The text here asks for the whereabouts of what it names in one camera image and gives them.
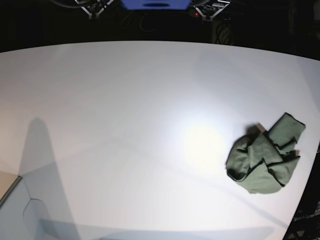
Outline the black power strip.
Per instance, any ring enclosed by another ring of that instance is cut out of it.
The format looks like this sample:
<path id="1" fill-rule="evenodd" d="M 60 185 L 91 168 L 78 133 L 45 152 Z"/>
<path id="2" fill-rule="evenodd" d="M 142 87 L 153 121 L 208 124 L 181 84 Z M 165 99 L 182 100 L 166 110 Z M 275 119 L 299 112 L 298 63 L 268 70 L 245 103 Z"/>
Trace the black power strip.
<path id="1" fill-rule="evenodd" d="M 192 8 L 189 13 L 192 17 L 199 18 L 203 22 L 213 22 L 214 19 L 218 19 L 219 17 L 228 19 L 232 15 L 240 14 L 239 12 L 226 11 L 226 9 L 222 8 L 215 9 L 214 11 L 204 11 L 204 9 Z"/>

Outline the blue box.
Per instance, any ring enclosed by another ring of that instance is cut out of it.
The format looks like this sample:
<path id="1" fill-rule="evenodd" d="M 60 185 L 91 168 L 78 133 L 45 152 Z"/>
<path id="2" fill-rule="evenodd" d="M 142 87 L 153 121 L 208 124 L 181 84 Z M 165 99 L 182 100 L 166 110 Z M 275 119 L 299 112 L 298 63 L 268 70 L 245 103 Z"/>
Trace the blue box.
<path id="1" fill-rule="evenodd" d="M 128 10 L 185 10 L 190 0 L 121 0 Z"/>

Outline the green t-shirt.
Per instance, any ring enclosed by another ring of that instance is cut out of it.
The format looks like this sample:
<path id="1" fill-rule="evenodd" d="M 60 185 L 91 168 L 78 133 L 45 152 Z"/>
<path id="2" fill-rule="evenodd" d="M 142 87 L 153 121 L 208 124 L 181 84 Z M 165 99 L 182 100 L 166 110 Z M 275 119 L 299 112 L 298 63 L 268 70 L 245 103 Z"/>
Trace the green t-shirt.
<path id="1" fill-rule="evenodd" d="M 227 175 L 250 194 L 273 194 L 290 181 L 300 160 L 295 149 L 306 125 L 284 113 L 266 130 L 250 126 L 237 139 L 225 163 Z"/>

